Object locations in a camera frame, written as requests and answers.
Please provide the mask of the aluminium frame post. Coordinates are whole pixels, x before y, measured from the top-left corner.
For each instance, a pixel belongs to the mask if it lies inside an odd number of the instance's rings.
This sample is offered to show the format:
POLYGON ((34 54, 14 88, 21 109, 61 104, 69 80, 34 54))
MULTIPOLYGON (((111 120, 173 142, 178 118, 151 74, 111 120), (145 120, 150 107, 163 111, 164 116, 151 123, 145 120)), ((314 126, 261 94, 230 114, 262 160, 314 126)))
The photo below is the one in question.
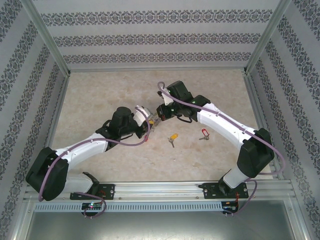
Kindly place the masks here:
POLYGON ((33 3, 33 0, 20 0, 20 2, 40 34, 42 40, 48 47, 59 69, 62 71, 65 77, 69 77, 71 71, 68 68, 67 63, 64 60, 56 42, 54 41, 54 38, 50 34, 50 31, 48 30, 41 14, 33 3))
POLYGON ((256 62, 259 60, 262 52, 265 49, 265 46, 269 42, 271 36, 273 35, 277 25, 285 14, 288 6, 290 5, 292 0, 279 0, 277 7, 275 8, 270 20, 262 33, 255 49, 253 50, 247 65, 241 71, 244 76, 248 75, 256 65, 256 62))

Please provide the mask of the large metal keyring disc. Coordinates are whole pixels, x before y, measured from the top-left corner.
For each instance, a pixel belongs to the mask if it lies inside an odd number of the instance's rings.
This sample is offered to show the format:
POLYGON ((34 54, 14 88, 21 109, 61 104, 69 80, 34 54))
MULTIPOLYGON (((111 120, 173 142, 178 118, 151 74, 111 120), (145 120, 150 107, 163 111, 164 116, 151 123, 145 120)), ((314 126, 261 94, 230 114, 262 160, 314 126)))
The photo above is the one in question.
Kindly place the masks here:
POLYGON ((148 124, 151 127, 150 134, 155 131, 155 128, 160 124, 160 122, 161 122, 161 120, 159 119, 157 113, 152 113, 148 117, 148 124), (153 120, 154 121, 154 125, 150 124, 149 120, 153 120))

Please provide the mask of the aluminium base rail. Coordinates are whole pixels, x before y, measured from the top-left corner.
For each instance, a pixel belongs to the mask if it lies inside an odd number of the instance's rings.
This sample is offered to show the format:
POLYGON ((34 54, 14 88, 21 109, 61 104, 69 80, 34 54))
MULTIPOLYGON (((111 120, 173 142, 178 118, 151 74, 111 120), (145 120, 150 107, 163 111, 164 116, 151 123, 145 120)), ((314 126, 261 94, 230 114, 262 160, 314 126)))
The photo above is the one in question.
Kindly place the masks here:
MULTIPOLYGON (((198 188, 198 185, 203 184, 199 181, 104 182, 103 184, 115 185, 114 201, 205 199, 203 190, 198 188)), ((292 183, 289 180, 258 179, 255 182, 250 181, 245 184, 248 198, 252 196, 253 200, 283 200, 296 197, 292 183)))

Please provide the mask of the aluminium frame bar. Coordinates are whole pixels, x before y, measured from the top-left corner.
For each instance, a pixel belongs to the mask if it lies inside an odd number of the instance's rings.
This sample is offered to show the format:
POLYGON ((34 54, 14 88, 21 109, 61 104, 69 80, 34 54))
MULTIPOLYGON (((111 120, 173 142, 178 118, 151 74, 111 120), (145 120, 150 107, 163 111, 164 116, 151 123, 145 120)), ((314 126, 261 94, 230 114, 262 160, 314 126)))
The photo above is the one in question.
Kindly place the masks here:
POLYGON ((74 69, 71 73, 113 73, 113 72, 172 72, 172 71, 233 71, 239 70, 245 72, 244 68, 97 68, 97 69, 74 69))
POLYGON ((60 74, 51 75, 45 87, 45 92, 37 106, 34 123, 31 126, 29 147, 32 150, 28 158, 28 173, 25 181, 39 188, 47 173, 47 165, 51 163, 49 155, 58 124, 63 100, 66 93, 68 78, 60 74))
MULTIPOLYGON (((264 119, 264 115, 262 112, 262 108, 258 99, 258 95, 256 93, 255 87, 253 85, 251 76, 243 73, 243 80, 244 80, 244 84, 248 93, 248 97, 249 97, 249 101, 253 110, 253 114, 255 117, 255 121, 257 124, 257 129, 259 130, 260 128, 264 128, 267 130, 267 124, 266 121, 264 119)), ((275 172, 276 168, 275 168, 275 164, 274 161, 272 160, 264 169, 263 169, 263 173, 271 173, 271 172, 275 172)), ((274 175, 258 175, 257 179, 276 179, 277 177, 274 175)))

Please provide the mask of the yellow tag key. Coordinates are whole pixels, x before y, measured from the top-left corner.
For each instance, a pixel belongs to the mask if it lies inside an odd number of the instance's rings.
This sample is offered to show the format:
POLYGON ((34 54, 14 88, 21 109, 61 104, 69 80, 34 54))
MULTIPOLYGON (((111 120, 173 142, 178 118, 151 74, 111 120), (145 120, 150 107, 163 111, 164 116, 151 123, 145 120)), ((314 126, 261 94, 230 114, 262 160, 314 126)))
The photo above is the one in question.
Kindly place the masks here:
POLYGON ((175 147, 175 145, 174 145, 174 141, 175 141, 175 139, 176 138, 178 138, 178 134, 177 133, 175 133, 175 134, 173 134, 173 135, 171 135, 169 138, 168 138, 168 141, 169 141, 169 143, 171 144, 171 146, 174 148, 175 147))

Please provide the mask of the grey sheet metal panel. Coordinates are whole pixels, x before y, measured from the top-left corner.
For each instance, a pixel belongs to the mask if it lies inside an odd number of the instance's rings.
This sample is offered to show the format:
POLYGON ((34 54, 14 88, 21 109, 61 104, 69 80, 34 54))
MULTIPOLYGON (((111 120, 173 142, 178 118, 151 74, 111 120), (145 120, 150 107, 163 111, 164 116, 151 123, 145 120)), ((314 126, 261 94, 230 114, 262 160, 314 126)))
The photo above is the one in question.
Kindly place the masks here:
POLYGON ((86 219, 79 213, 35 212, 16 240, 310 240, 285 214, 244 212, 115 212, 86 219))

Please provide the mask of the small controller board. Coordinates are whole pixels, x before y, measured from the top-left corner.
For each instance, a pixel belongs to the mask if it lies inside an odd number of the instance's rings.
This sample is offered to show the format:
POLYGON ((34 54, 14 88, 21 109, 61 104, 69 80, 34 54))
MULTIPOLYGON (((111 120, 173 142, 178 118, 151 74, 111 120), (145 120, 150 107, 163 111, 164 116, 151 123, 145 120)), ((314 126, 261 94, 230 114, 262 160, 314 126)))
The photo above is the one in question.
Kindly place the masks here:
POLYGON ((82 203, 81 205, 81 210, 84 211, 89 211, 93 213, 98 213, 101 212, 104 208, 104 205, 101 202, 87 202, 87 203, 82 203))
POLYGON ((239 210, 239 205, 236 204, 227 204, 222 206, 223 212, 227 214, 235 214, 239 210))

